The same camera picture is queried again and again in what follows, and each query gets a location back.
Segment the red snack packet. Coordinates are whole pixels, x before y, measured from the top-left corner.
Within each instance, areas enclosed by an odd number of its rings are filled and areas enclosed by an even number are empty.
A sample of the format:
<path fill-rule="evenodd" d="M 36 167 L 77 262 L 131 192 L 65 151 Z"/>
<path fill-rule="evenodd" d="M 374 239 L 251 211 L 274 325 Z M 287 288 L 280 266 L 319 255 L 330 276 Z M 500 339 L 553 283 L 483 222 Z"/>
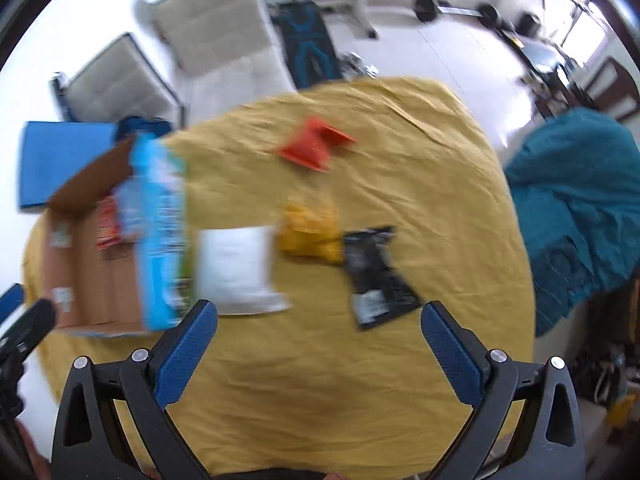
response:
<path fill-rule="evenodd" d="M 106 249 L 122 242 L 117 218 L 117 204 L 113 195 L 107 195 L 96 206 L 96 247 Z"/>

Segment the light blue tissue pack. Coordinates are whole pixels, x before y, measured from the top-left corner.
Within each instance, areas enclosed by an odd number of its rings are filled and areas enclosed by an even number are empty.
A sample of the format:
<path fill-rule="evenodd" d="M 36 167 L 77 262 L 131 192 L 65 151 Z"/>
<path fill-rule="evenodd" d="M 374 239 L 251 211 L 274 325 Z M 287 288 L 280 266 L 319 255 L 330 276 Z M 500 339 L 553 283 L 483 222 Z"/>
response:
<path fill-rule="evenodd" d="M 131 177 L 114 187 L 116 219 L 119 236 L 123 242 L 133 243 L 142 237 L 142 184 L 138 177 Z"/>

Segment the white soft pouch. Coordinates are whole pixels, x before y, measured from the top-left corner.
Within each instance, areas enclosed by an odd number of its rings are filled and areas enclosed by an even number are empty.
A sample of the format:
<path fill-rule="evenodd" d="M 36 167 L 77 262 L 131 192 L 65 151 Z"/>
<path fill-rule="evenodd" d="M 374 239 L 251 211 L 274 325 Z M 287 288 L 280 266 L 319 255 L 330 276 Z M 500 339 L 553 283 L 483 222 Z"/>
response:
<path fill-rule="evenodd" d="M 284 311 L 286 297 L 271 285 L 274 226 L 203 230 L 198 233 L 194 296 L 215 305 L 220 315 Z"/>

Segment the black snack packet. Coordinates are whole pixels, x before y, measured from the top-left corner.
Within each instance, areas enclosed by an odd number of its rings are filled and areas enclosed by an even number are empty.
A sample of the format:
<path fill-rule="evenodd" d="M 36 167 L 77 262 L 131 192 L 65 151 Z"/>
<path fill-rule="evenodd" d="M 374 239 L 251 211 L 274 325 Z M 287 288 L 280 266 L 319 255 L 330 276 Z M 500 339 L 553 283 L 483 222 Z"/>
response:
<path fill-rule="evenodd" d="M 343 236 L 344 268 L 354 290 L 352 313 L 360 330 L 372 330 L 416 309 L 423 301 L 394 268 L 388 245 L 393 226 L 379 226 Z"/>

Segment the yellow snack packet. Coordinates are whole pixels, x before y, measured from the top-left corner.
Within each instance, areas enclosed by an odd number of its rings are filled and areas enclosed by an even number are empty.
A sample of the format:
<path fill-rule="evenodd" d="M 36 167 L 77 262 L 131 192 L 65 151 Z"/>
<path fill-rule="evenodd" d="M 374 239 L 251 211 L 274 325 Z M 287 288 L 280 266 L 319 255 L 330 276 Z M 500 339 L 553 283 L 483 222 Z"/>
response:
<path fill-rule="evenodd" d="M 334 203 L 322 200 L 311 207 L 295 200 L 287 202 L 276 244 L 287 256 L 341 266 L 344 263 L 343 232 L 338 226 Z"/>

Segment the orange snack packet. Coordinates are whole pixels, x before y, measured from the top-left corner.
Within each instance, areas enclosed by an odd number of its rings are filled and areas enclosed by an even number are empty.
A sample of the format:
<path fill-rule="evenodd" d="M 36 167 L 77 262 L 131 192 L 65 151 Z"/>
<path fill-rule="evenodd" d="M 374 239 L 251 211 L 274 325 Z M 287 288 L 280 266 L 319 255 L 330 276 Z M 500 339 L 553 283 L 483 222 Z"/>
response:
<path fill-rule="evenodd" d="M 331 151 L 355 144 L 356 140 L 318 117 L 305 120 L 302 130 L 287 144 L 277 149 L 276 154 L 292 164 L 303 168 L 328 172 Z"/>

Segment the blue foam mat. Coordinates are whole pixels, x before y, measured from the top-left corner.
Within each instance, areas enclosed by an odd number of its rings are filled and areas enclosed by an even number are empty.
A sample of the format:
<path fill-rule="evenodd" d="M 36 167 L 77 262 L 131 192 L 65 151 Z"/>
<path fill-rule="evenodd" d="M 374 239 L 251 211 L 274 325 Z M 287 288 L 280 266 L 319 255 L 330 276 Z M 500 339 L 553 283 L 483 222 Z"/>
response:
<path fill-rule="evenodd" d="M 109 122 L 26 122 L 18 165 L 18 208 L 44 206 L 68 179 L 111 149 L 116 131 Z"/>

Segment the white padded chair left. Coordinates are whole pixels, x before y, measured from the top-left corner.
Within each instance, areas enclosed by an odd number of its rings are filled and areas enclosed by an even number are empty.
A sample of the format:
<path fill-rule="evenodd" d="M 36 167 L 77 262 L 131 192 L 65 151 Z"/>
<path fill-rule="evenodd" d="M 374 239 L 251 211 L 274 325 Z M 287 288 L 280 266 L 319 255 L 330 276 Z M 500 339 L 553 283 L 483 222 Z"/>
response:
<path fill-rule="evenodd" d="M 143 53 L 129 32 L 103 49 L 58 95 L 76 122 L 120 122 L 129 116 L 163 119 L 180 129 L 186 109 L 177 93 Z"/>

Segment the white padded chair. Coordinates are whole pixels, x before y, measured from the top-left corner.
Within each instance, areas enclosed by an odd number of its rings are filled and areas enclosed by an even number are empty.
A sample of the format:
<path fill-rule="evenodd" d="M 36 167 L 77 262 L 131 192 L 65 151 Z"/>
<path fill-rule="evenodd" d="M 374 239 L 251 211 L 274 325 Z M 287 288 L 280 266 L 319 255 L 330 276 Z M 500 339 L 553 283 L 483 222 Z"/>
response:
<path fill-rule="evenodd" d="M 296 90 L 266 0 L 160 0 L 151 12 L 189 125 Z"/>
<path fill-rule="evenodd" d="M 180 129 L 186 109 L 177 93 L 143 53 L 129 32 L 103 49 L 58 95 L 76 122 L 120 122 L 129 116 L 163 119 Z"/>

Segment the yellow tablecloth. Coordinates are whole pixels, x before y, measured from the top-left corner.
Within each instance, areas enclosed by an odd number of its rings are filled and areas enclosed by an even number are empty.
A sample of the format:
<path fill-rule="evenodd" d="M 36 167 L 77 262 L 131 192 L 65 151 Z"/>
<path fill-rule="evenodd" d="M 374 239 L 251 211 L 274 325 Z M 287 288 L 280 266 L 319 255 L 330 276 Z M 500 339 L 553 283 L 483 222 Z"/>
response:
<path fill-rule="evenodd" d="M 356 140 L 328 172 L 276 154 L 318 117 Z M 438 81 L 359 79 L 282 94 L 166 136 L 186 165 L 186 226 L 261 226 L 288 200 L 330 200 L 345 231 L 393 226 L 394 267 L 490 348 L 527 361 L 535 301 L 506 178 L 487 136 Z M 212 474 L 268 467 L 400 479 L 431 469 L 469 408 L 411 312 L 360 330 L 335 266 L 284 257 L 288 308 L 227 316 L 169 409 Z"/>

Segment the white padded chair near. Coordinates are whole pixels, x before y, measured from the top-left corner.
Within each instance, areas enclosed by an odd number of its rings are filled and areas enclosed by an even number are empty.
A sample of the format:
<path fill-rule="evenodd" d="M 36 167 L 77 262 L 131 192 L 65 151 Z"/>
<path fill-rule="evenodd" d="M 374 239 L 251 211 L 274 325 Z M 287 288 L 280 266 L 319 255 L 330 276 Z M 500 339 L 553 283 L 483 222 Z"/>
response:
<path fill-rule="evenodd" d="M 296 90 L 266 0 L 160 0 L 151 12 L 189 125 Z"/>

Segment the dark wooden chair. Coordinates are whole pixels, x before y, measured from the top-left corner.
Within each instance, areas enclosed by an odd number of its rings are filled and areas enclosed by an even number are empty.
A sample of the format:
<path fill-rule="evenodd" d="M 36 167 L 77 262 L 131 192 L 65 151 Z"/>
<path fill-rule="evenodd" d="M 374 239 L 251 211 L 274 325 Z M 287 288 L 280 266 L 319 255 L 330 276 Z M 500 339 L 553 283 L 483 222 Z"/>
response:
<path fill-rule="evenodd" d="M 611 81 L 600 91 L 597 90 L 599 81 L 607 74 L 612 73 Z M 610 112 L 623 102 L 631 102 L 631 109 L 614 116 L 616 122 L 623 124 L 629 122 L 639 114 L 639 89 L 634 77 L 626 68 L 608 56 L 596 70 L 585 88 L 588 96 L 589 107 L 601 113 Z"/>

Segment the chrome dumbbell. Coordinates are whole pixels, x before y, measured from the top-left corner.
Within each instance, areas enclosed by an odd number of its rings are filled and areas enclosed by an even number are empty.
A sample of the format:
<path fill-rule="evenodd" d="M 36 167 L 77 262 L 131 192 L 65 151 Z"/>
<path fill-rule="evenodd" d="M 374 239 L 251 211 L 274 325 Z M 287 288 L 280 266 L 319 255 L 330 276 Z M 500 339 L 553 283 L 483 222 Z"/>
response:
<path fill-rule="evenodd" d="M 363 58 L 354 51 L 340 55 L 340 66 L 343 77 L 346 79 L 359 77 L 378 78 L 378 68 L 373 64 L 364 62 Z"/>

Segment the black tripod stand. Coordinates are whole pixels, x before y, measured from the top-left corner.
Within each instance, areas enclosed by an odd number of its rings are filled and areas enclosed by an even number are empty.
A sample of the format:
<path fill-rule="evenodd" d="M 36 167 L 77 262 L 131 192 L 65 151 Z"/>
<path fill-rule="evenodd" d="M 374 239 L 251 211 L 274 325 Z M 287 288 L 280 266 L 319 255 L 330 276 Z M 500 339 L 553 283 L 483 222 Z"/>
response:
<path fill-rule="evenodd" d="M 600 35 L 600 23 L 589 9 L 588 2 L 582 0 L 568 0 L 573 9 L 570 10 L 570 24 L 562 37 L 559 46 L 567 49 L 577 46 L 581 42 L 589 42 L 590 36 Z"/>

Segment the barbell on floor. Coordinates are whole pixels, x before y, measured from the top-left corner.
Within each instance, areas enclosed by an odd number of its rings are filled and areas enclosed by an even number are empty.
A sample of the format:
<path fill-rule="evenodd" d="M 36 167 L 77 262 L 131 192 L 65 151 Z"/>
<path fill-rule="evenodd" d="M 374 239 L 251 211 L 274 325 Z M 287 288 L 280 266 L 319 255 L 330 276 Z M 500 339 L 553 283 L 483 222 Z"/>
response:
<path fill-rule="evenodd" d="M 453 6 L 444 0 L 413 0 L 412 8 L 421 23 L 434 22 L 443 15 L 477 18 L 482 26 L 489 29 L 494 29 L 501 23 L 498 10 L 486 2 L 478 4 L 475 8 L 465 8 Z"/>

